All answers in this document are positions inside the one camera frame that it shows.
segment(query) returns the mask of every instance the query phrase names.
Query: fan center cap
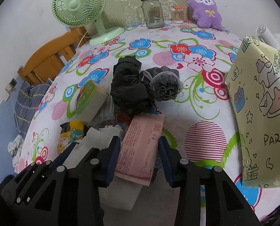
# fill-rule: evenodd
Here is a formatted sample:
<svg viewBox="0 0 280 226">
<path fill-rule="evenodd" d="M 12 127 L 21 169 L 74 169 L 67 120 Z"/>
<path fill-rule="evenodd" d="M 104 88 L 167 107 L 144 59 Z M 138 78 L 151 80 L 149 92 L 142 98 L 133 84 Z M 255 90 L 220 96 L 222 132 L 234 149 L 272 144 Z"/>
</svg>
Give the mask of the fan center cap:
<svg viewBox="0 0 280 226">
<path fill-rule="evenodd" d="M 72 0 L 69 3 L 69 8 L 70 9 L 76 9 L 78 7 L 78 1 L 77 0 Z"/>
</svg>

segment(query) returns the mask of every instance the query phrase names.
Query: fan stand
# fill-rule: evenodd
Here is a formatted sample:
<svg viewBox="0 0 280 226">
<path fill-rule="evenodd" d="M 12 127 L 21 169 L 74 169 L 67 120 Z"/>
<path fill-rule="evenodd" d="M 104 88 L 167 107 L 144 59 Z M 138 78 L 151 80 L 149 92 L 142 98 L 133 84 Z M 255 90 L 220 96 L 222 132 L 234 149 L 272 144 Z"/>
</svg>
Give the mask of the fan stand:
<svg viewBox="0 0 280 226">
<path fill-rule="evenodd" d="M 90 39 L 89 45 L 98 45 L 121 35 L 124 29 L 121 27 L 113 27 L 105 29 L 101 16 L 94 20 L 98 33 Z"/>
</svg>

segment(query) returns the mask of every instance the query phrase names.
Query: stuffed animal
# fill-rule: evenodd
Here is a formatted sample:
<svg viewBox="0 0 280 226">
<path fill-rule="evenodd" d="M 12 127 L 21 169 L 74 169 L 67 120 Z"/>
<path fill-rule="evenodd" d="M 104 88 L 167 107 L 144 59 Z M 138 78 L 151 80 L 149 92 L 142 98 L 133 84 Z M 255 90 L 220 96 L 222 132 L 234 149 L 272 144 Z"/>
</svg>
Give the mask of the stuffed animal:
<svg viewBox="0 0 280 226">
<path fill-rule="evenodd" d="M 222 30 L 222 17 L 217 11 L 213 0 L 188 0 L 188 6 L 193 10 L 193 19 L 201 28 Z"/>
</svg>

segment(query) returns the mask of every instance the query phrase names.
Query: white wall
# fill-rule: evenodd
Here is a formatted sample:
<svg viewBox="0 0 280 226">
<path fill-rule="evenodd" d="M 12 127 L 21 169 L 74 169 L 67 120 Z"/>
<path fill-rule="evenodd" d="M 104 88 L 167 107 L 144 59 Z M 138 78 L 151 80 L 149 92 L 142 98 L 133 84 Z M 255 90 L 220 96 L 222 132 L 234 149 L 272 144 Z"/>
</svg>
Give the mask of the white wall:
<svg viewBox="0 0 280 226">
<path fill-rule="evenodd" d="M 265 23 L 280 33 L 280 10 L 273 0 L 215 0 L 223 25 L 239 37 Z M 51 12 L 52 0 L 5 0 L 0 7 L 0 103 L 6 85 L 43 44 L 66 32 Z"/>
</svg>

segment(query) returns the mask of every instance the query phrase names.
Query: jar handle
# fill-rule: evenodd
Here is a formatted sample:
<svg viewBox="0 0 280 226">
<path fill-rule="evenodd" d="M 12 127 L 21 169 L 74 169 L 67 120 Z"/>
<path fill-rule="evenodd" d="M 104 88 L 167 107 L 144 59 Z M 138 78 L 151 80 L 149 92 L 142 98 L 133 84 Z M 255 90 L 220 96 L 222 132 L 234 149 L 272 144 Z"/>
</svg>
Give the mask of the jar handle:
<svg viewBox="0 0 280 226">
<path fill-rule="evenodd" d="M 141 9 L 142 12 L 143 12 L 142 6 L 138 6 L 138 7 L 136 8 L 137 17 L 138 17 L 138 19 L 139 19 L 141 22 L 146 23 L 145 18 L 144 18 L 144 14 L 143 14 L 143 16 L 140 15 L 139 9 Z"/>
</svg>

